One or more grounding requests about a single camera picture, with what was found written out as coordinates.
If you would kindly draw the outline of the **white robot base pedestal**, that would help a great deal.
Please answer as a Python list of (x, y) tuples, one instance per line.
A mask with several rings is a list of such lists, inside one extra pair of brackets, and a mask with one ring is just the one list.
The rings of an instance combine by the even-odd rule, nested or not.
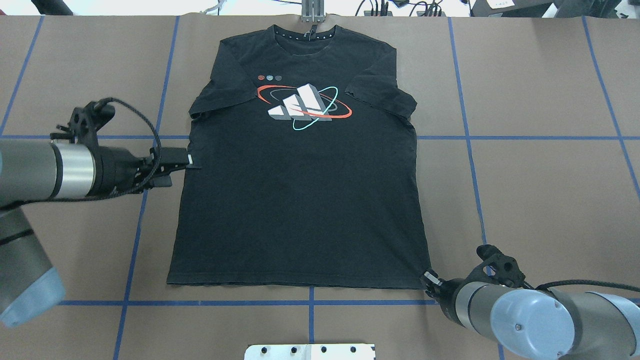
[(245, 360), (375, 360), (374, 344), (254, 344), (247, 347)]

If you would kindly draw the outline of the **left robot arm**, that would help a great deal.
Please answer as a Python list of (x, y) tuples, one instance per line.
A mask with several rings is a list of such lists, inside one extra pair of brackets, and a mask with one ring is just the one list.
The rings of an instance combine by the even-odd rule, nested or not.
[(170, 187), (193, 164), (185, 148), (154, 146), (137, 157), (96, 142), (1, 141), (1, 323), (16, 328), (66, 297), (66, 287), (23, 207), (90, 202)]

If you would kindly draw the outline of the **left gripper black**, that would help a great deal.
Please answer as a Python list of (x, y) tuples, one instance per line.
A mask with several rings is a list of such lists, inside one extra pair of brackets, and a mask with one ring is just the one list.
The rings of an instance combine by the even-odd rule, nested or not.
[(158, 172), (158, 167), (183, 168), (194, 160), (187, 148), (153, 147), (147, 157), (136, 157), (118, 146), (98, 146), (94, 149), (96, 173), (94, 196), (118, 197), (137, 194), (144, 189), (169, 188), (173, 185), (172, 170)]

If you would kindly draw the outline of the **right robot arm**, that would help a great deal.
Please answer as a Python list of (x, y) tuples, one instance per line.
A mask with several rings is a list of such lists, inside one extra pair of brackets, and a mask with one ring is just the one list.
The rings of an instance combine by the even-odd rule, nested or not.
[(455, 324), (530, 360), (639, 358), (639, 306), (603, 292), (512, 288), (426, 271), (426, 294)]

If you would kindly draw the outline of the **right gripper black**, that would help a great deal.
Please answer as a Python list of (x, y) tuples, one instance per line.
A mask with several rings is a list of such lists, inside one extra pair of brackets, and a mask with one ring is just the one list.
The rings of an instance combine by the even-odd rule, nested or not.
[(457, 294), (463, 286), (463, 280), (446, 280), (439, 278), (433, 269), (427, 269), (422, 275), (425, 291), (433, 291), (434, 299), (446, 316), (457, 316)]

